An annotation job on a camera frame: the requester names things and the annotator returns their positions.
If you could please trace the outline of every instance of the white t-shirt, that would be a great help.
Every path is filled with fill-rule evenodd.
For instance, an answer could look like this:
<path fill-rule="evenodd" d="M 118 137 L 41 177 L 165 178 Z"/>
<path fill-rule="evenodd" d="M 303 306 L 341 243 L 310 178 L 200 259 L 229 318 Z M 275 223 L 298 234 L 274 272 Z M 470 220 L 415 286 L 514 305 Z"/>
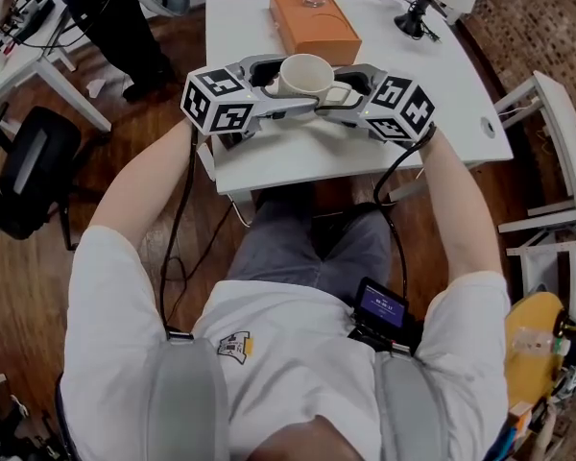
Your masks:
<path fill-rule="evenodd" d="M 418 358 L 448 414 L 449 459 L 483 459 L 506 418 L 505 280 L 455 280 L 429 306 Z M 366 461 L 381 453 L 373 350 L 348 339 L 351 309 L 320 290 L 221 281 L 193 330 L 218 351 L 229 401 L 231 459 L 245 460 L 286 425 L 320 415 Z M 75 254 L 61 392 L 83 461 L 146 460 L 151 351 L 165 340 L 134 247 L 88 229 Z"/>

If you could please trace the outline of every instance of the device screen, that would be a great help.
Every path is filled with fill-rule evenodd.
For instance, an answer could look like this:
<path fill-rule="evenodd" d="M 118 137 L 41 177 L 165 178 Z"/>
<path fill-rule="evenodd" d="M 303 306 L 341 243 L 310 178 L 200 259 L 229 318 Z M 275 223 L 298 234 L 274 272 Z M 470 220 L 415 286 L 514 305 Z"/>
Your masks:
<path fill-rule="evenodd" d="M 403 326 L 405 306 L 369 286 L 365 287 L 360 306 L 394 327 Z"/>

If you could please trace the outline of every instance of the lamp base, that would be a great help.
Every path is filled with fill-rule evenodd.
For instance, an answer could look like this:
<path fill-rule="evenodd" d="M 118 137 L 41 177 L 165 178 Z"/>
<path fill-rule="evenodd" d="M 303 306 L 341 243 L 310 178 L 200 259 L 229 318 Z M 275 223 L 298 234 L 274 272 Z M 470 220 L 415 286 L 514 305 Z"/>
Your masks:
<path fill-rule="evenodd" d="M 432 0 L 415 0 L 404 15 L 395 17 L 396 26 L 406 35 L 413 39 L 420 39 L 426 32 L 422 23 L 422 17 Z"/>

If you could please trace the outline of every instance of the yellow table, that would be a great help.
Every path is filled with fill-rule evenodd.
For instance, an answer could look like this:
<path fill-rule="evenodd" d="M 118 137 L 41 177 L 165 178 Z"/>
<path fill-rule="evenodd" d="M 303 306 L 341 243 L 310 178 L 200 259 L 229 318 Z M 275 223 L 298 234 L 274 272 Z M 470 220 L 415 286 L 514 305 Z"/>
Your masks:
<path fill-rule="evenodd" d="M 553 377 L 563 362 L 563 358 L 557 355 L 536 357 L 514 352 L 512 342 L 516 332 L 520 328 L 552 332 L 563 308 L 557 296 L 541 292 L 520 300 L 508 314 L 505 368 L 511 408 L 519 401 L 536 404 L 541 397 L 550 396 Z"/>

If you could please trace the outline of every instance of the shirt logo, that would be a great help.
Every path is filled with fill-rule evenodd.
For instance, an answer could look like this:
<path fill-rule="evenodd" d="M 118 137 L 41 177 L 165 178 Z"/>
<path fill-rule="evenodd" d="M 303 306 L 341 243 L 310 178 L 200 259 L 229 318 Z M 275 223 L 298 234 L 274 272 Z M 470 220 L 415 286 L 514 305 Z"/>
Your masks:
<path fill-rule="evenodd" d="M 237 331 L 220 340 L 218 355 L 232 357 L 243 365 L 246 362 L 246 358 L 252 355 L 252 346 L 253 340 L 250 338 L 250 332 Z"/>

